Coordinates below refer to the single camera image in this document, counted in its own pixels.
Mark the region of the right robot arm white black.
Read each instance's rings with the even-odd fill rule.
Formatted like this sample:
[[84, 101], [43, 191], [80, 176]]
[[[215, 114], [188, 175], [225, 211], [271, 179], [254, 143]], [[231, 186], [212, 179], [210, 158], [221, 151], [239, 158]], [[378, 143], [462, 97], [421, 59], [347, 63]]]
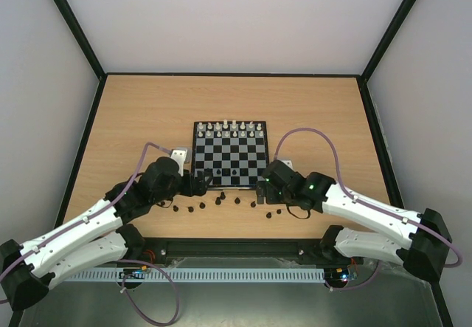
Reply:
[[303, 176], [279, 160], [262, 172], [257, 201], [343, 217], [368, 229], [358, 232], [330, 226], [320, 244], [329, 261], [342, 257], [388, 261], [429, 283], [438, 282], [445, 268], [452, 240], [441, 214], [435, 210], [427, 208], [418, 213], [393, 207], [342, 187], [322, 173]]

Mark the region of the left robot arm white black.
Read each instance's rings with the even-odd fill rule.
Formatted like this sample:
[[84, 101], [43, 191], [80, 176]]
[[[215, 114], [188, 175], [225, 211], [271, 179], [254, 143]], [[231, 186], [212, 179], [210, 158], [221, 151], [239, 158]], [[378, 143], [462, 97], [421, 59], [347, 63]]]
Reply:
[[175, 196], [203, 196], [211, 181], [209, 171], [193, 176], [175, 157], [159, 157], [65, 224], [23, 243], [1, 243], [1, 303], [25, 310], [84, 269], [135, 260], [145, 243], [133, 220]]

